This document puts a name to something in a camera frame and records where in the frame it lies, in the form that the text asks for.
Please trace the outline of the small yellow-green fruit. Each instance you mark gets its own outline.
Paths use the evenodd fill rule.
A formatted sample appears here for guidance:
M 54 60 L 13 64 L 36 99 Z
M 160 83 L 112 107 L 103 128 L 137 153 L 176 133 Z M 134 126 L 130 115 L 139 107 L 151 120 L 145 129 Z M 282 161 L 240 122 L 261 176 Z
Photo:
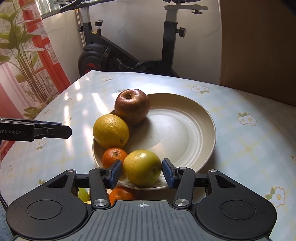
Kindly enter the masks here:
M 78 188 L 78 198 L 80 198 L 83 202 L 88 202 L 90 200 L 89 194 L 86 188 L 82 188 L 82 187 Z

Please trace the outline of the cream round plate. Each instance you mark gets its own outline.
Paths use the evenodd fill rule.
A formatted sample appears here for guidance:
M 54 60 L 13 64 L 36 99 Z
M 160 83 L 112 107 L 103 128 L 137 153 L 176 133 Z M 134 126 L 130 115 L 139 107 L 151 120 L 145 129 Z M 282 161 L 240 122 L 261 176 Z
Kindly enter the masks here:
M 150 110 L 138 125 L 130 125 L 127 153 L 139 149 L 168 158 L 175 167 L 196 172 L 207 163 L 216 144 L 216 128 L 208 111 L 197 102 L 176 94 L 148 95 Z

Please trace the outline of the bamboo print curtain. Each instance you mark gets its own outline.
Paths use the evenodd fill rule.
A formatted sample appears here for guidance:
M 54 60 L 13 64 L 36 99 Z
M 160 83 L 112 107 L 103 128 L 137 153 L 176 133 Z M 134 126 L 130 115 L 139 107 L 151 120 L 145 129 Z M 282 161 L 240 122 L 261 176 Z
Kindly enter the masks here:
M 33 120 L 69 86 L 36 1 L 2 1 L 1 117 Z

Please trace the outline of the small tangerine front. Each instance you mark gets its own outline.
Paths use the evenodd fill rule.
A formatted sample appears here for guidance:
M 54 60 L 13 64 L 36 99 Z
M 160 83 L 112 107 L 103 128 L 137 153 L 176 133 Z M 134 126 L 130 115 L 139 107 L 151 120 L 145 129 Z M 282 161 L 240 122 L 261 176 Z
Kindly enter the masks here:
M 109 194 L 110 204 L 114 205 L 117 200 L 135 200 L 136 195 L 132 189 L 117 186 L 114 188 L 111 193 Z

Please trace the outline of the small tangerine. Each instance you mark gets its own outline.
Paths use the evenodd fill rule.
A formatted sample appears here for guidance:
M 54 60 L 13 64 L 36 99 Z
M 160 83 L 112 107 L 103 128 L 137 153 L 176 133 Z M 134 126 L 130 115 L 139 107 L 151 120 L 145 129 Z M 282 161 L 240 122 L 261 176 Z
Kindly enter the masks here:
M 108 169 L 116 160 L 124 162 L 127 152 L 121 148 L 107 149 L 102 156 L 102 164 Z
M 117 186 L 114 188 L 111 193 L 109 194 L 110 204 L 114 205 L 117 200 L 135 200 L 136 195 L 132 189 Z

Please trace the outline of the yellow-green round fruit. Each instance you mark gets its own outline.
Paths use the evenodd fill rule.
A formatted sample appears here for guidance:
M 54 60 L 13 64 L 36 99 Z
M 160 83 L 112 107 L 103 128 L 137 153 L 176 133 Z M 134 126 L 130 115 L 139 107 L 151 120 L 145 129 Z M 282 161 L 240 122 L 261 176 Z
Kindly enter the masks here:
M 140 149 L 128 154 L 123 161 L 123 173 L 138 187 L 153 185 L 162 172 L 162 162 L 152 151 Z

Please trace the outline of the large yellow orange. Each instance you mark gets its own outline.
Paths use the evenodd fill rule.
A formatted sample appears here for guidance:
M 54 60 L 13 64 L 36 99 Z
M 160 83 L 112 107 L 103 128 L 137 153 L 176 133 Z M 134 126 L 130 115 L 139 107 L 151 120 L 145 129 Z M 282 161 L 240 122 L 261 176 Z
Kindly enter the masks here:
M 114 114 L 106 114 L 95 121 L 93 137 L 105 149 L 122 148 L 128 142 L 130 130 L 123 119 Z

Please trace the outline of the dark red apple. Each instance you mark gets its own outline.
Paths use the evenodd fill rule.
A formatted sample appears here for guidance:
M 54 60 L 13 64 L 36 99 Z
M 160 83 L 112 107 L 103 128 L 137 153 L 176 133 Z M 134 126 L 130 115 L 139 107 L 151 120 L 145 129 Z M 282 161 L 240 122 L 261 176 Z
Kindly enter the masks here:
M 147 95 L 139 89 L 126 89 L 115 100 L 114 112 L 128 125 L 141 123 L 150 110 Z

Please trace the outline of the window with dark frame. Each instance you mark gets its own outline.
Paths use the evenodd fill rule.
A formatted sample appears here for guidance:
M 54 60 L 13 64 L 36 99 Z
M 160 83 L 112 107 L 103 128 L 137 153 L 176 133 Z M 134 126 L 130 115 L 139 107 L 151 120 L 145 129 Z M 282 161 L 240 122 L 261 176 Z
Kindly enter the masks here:
M 89 8 L 96 4 L 108 3 L 112 0 L 100 1 L 36 1 L 37 8 L 41 14 L 42 19 L 54 16 L 59 13 L 72 11 L 80 8 Z

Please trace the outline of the floral plastic tablecloth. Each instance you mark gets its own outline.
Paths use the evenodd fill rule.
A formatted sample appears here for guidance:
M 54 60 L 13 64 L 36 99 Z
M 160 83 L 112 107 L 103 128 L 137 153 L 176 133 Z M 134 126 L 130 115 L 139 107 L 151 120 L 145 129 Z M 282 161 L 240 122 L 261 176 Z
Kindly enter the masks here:
M 271 238 L 295 240 L 295 108 L 219 85 L 165 76 L 91 71 L 78 79 L 38 115 L 38 120 L 70 126 L 72 137 L 13 144 L 1 162 L 5 202 L 67 169 L 93 169 L 93 123 L 111 112 L 119 93 L 129 88 L 174 93 L 202 105 L 217 133 L 206 167 L 269 199 L 277 210 Z

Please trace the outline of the wooden wardrobe panel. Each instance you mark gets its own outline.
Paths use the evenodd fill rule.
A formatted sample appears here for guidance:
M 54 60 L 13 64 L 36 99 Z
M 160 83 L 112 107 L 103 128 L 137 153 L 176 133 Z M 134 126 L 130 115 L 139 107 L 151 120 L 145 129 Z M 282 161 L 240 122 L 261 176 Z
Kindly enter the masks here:
M 295 105 L 295 1 L 220 1 L 220 85 Z

